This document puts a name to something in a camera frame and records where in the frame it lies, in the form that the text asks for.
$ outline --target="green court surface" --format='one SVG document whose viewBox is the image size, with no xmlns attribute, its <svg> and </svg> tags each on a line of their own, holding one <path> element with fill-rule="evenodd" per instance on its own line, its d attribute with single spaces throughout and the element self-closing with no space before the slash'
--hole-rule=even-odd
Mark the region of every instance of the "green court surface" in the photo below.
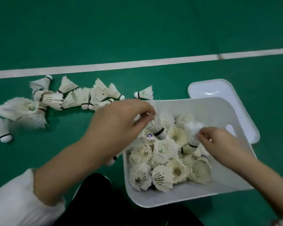
<svg viewBox="0 0 283 226">
<path fill-rule="evenodd" d="M 274 48 L 283 48 L 283 0 L 0 0 L 0 70 Z M 52 90 L 62 76 L 53 76 Z M 253 145 L 258 159 L 283 176 L 283 55 L 67 76 L 80 87 L 92 87 L 99 77 L 126 98 L 153 85 L 161 100 L 188 98 L 192 82 L 226 79 L 259 129 L 261 139 Z M 0 79 L 0 105 L 16 96 L 31 98 L 28 83 L 39 78 Z M 45 130 L 13 130 L 14 140 L 0 143 L 0 186 L 79 140 L 92 114 L 50 109 Z M 98 171 L 125 193 L 121 158 Z M 255 190 L 183 204 L 207 226 L 269 225 L 275 218 Z"/>
</svg>

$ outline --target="pile of shuttlecocks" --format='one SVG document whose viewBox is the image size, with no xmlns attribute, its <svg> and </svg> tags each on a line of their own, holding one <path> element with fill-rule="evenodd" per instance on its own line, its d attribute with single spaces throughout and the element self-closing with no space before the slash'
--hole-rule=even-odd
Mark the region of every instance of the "pile of shuttlecocks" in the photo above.
<svg viewBox="0 0 283 226">
<path fill-rule="evenodd" d="M 211 180 L 208 152 L 196 134 L 204 124 L 192 114 L 174 118 L 161 112 L 155 102 L 156 117 L 124 151 L 129 151 L 129 182 L 136 190 L 152 184 L 167 192 L 173 184 L 192 180 L 206 184 Z"/>
<path fill-rule="evenodd" d="M 10 142 L 13 138 L 9 131 L 10 122 L 29 128 L 45 128 L 47 125 L 46 111 L 48 107 L 55 110 L 65 110 L 81 106 L 83 110 L 98 110 L 117 100 L 124 100 L 115 85 L 107 87 L 100 79 L 95 81 L 92 88 L 79 88 L 78 85 L 62 77 L 61 85 L 56 92 L 49 90 L 53 80 L 51 75 L 30 82 L 32 100 L 16 97 L 0 106 L 0 141 Z M 152 86 L 135 92 L 136 98 L 153 100 Z"/>
</svg>

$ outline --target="person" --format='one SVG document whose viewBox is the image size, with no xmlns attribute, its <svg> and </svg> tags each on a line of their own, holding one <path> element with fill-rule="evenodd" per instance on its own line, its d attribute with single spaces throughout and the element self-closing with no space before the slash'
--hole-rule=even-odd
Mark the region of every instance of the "person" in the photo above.
<svg viewBox="0 0 283 226">
<path fill-rule="evenodd" d="M 138 114 L 140 119 L 134 122 Z M 81 201 L 75 197 L 66 211 L 63 195 L 128 146 L 155 115 L 154 108 L 139 99 L 113 102 L 96 111 L 79 141 L 0 188 L 0 225 L 65 225 L 82 219 L 94 225 L 113 222 L 124 211 L 119 202 L 119 208 L 109 208 L 117 200 L 102 175 L 89 176 L 76 195 Z M 283 178 L 244 150 L 226 130 L 205 127 L 197 137 L 216 160 L 249 182 L 283 217 Z"/>
</svg>

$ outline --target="court boundary line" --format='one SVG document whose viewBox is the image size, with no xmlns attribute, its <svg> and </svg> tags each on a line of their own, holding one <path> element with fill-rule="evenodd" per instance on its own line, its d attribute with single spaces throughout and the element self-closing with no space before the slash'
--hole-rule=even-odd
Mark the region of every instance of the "court boundary line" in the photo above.
<svg viewBox="0 0 283 226">
<path fill-rule="evenodd" d="M 194 62 L 237 59 L 237 58 L 279 55 L 279 54 L 283 54 L 283 48 L 260 50 L 260 51 L 243 51 L 243 52 L 233 52 L 233 53 L 187 56 L 187 57 L 166 58 L 166 59 L 139 60 L 139 61 L 128 61 L 128 62 L 117 62 L 117 63 L 0 70 L 0 79 L 38 76 L 38 75 L 47 75 L 47 74 L 54 75 L 54 74 L 94 72 L 94 71 L 102 71 L 102 70 L 117 70 L 117 69 L 127 69 L 127 68 L 137 68 L 137 67 L 152 67 L 152 66 L 161 66 L 161 65 L 170 65 L 170 64 L 194 63 Z"/>
</svg>

